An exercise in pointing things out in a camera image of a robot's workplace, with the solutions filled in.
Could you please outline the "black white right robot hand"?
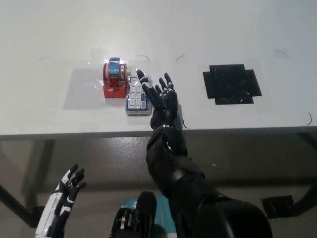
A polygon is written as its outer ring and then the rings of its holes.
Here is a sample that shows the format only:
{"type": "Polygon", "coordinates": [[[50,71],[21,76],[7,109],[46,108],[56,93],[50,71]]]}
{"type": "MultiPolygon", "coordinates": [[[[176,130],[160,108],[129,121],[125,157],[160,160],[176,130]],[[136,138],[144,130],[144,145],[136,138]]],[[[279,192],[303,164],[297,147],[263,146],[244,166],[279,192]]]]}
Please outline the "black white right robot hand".
{"type": "Polygon", "coordinates": [[[150,120],[151,128],[156,130],[162,125],[175,127],[178,115],[178,99],[170,76],[165,73],[165,80],[159,79],[160,86],[153,87],[141,70],[136,70],[136,73],[142,89],[154,107],[150,120]]]}

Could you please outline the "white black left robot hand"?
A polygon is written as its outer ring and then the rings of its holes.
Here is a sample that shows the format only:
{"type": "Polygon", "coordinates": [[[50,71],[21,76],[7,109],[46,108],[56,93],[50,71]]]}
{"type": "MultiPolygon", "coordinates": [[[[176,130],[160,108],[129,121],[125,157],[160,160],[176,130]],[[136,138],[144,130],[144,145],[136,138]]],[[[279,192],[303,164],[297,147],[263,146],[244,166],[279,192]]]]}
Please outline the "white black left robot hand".
{"type": "Polygon", "coordinates": [[[66,222],[71,213],[79,191],[86,186],[81,182],[84,169],[75,164],[62,177],[54,193],[52,193],[43,209],[37,229],[36,238],[62,238],[66,222]]]}

